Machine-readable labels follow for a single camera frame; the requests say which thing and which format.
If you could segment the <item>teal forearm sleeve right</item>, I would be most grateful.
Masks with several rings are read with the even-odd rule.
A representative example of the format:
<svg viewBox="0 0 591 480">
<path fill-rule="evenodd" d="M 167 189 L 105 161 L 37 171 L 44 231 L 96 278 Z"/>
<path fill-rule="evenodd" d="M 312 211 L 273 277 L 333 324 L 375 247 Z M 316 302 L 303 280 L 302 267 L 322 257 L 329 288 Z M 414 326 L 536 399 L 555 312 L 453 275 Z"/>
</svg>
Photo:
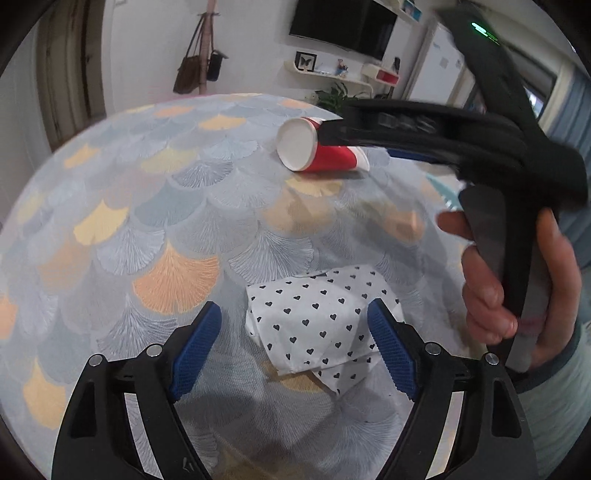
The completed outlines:
<svg viewBox="0 0 591 480">
<path fill-rule="evenodd" d="M 590 469 L 559 471 L 571 464 L 590 422 L 590 341 L 581 321 L 565 349 L 516 384 L 533 439 L 539 479 L 588 479 Z"/>
</svg>

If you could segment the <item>person's right hand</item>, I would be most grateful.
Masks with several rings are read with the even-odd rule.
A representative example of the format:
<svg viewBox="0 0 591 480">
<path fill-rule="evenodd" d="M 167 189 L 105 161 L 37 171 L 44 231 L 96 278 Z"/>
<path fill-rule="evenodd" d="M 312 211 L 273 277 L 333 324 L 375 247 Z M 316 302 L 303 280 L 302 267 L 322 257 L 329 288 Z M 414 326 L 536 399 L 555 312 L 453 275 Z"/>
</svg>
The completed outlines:
<svg viewBox="0 0 591 480">
<path fill-rule="evenodd" d="M 542 210 L 538 217 L 537 240 L 552 280 L 552 297 L 544 329 L 532 354 L 534 367 L 544 365 L 565 351 L 575 332 L 582 293 L 581 273 L 572 245 L 560 232 L 549 209 Z M 463 299 L 470 335 L 487 345 L 513 338 L 518 330 L 518 319 L 503 306 L 503 287 L 476 247 L 465 250 L 462 267 Z"/>
</svg>

